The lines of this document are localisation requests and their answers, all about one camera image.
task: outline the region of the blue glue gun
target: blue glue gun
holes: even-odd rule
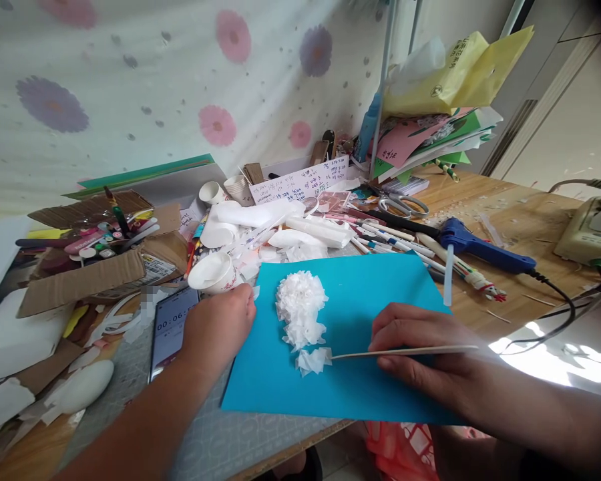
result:
[[[531,257],[519,256],[479,239],[455,217],[450,217],[443,224],[439,243],[446,249],[452,244],[455,254],[462,252],[472,254],[512,274],[528,273],[536,267],[536,261]]]

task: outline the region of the timer display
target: timer display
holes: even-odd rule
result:
[[[182,347],[187,314],[196,304],[198,291],[186,288],[156,305],[150,382],[176,358]]]

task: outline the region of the white tissue paper flower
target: white tissue paper flower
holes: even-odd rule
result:
[[[311,353],[301,349],[296,359],[296,368],[300,369],[300,374],[305,377],[311,371],[316,374],[323,372],[323,366],[332,365],[332,350],[329,347],[319,347]]]
[[[321,280],[308,271],[290,274],[280,282],[276,292],[276,314],[287,322],[282,338],[294,346],[292,352],[307,345],[324,344],[321,337],[326,328],[317,322],[319,310],[329,298]]]

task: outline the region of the cutting mat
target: cutting mat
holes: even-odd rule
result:
[[[331,257],[347,255],[359,252],[352,245],[342,250],[330,249]],[[114,376],[107,390],[82,417],[60,468],[91,444],[146,386],[152,332],[153,329],[147,328],[133,344],[121,343],[113,359]],[[229,373],[229,369],[223,373],[187,430],[170,479],[227,479],[339,421],[221,411],[220,401]]]

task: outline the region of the yellow paper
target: yellow paper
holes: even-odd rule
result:
[[[69,318],[69,322],[67,323],[67,327],[65,328],[65,333],[62,335],[64,339],[69,337],[69,334],[73,332],[75,326],[78,324],[78,321],[82,319],[82,317],[87,313],[88,309],[89,306],[84,305],[73,310],[73,313],[71,313],[71,317]]]
[[[386,92],[383,117],[452,115],[459,107],[487,107],[523,53],[534,32],[528,27],[493,44],[480,32],[459,40],[445,67],[402,96]]]
[[[27,234],[27,238],[60,238],[62,234],[69,232],[69,229],[43,229],[43,230],[32,230]]]

